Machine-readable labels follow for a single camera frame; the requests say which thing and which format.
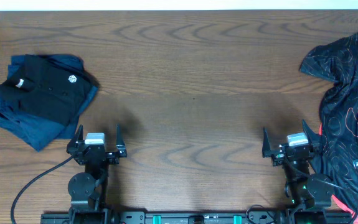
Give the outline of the black orange-patterned jersey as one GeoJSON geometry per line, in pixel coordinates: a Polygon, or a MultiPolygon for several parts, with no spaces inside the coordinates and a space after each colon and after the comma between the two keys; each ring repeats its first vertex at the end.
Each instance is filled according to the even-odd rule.
{"type": "Polygon", "coordinates": [[[337,185],[337,205],[358,213],[358,32],[315,47],[299,70],[334,84],[319,106],[322,151],[311,165],[337,185]]]}

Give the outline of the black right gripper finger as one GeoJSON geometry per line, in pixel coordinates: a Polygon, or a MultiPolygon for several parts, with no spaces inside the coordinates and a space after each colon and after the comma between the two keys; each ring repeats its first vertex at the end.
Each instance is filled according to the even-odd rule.
{"type": "Polygon", "coordinates": [[[262,145],[262,156],[271,157],[274,151],[271,149],[270,140],[266,128],[263,128],[263,145],[262,145]]]}
{"type": "Polygon", "coordinates": [[[305,120],[302,120],[303,132],[305,133],[309,145],[313,147],[313,149],[320,149],[321,136],[316,134],[306,123],[305,120]]]}

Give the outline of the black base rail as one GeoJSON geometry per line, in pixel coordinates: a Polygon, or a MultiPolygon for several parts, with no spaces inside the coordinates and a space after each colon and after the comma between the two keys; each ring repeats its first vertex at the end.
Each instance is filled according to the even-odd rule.
{"type": "Polygon", "coordinates": [[[279,223],[350,223],[352,216],[345,212],[296,212],[290,219],[285,212],[251,210],[248,213],[144,213],[112,214],[45,213],[41,224],[120,223],[120,224],[279,224],[279,223]]]}

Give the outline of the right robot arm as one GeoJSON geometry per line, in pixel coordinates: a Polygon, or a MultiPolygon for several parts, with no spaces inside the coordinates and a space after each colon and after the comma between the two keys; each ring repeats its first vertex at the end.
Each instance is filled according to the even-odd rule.
{"type": "Polygon", "coordinates": [[[285,172],[285,194],[293,206],[275,214],[275,223],[327,223],[324,209],[331,206],[334,191],[324,174],[311,174],[309,162],[320,152],[320,135],[302,121],[303,132],[287,136],[274,147],[263,129],[262,156],[285,172]]]}

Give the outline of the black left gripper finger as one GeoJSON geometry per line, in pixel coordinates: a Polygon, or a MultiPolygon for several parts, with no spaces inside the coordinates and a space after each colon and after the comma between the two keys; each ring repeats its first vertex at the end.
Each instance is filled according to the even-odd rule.
{"type": "Polygon", "coordinates": [[[116,148],[119,151],[125,151],[126,150],[126,145],[125,145],[125,142],[123,140],[123,136],[122,136],[121,128],[120,128],[119,124],[116,125],[116,148]]]}
{"type": "Polygon", "coordinates": [[[78,143],[83,141],[83,125],[81,124],[76,133],[74,134],[73,138],[67,144],[67,149],[77,148],[78,143]]]}

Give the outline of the navy blue folded shirt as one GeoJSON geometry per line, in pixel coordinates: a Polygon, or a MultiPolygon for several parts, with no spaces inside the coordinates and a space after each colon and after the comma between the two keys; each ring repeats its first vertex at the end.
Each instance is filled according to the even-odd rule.
{"type": "MultiPolygon", "coordinates": [[[[18,69],[12,59],[14,56],[11,57],[11,62],[7,67],[6,79],[18,69]]],[[[10,103],[0,97],[0,128],[10,131],[36,151],[41,151],[55,139],[72,138],[80,115],[86,110],[98,91],[95,80],[87,71],[86,73],[95,87],[88,94],[76,117],[68,125],[64,126],[45,118],[23,113],[14,109],[10,103]]]]}

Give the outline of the red shirt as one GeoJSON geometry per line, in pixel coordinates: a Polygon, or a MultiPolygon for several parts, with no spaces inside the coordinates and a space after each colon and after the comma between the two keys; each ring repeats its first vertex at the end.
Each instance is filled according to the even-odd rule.
{"type": "Polygon", "coordinates": [[[344,202],[339,200],[335,195],[331,196],[331,200],[343,211],[351,214],[352,218],[356,218],[354,220],[354,224],[358,224],[358,215],[356,215],[356,211],[352,208],[348,207],[344,202]]]}

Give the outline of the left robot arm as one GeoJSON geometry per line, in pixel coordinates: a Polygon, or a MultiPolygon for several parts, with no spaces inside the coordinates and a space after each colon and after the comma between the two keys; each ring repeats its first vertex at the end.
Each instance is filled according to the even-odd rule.
{"type": "Polygon", "coordinates": [[[109,166],[119,164],[127,156],[120,126],[116,126],[116,150],[106,151],[105,135],[89,133],[83,135],[79,126],[74,137],[67,144],[67,153],[83,172],[75,174],[68,183],[71,196],[70,223],[119,223],[120,215],[106,204],[109,166]]]}

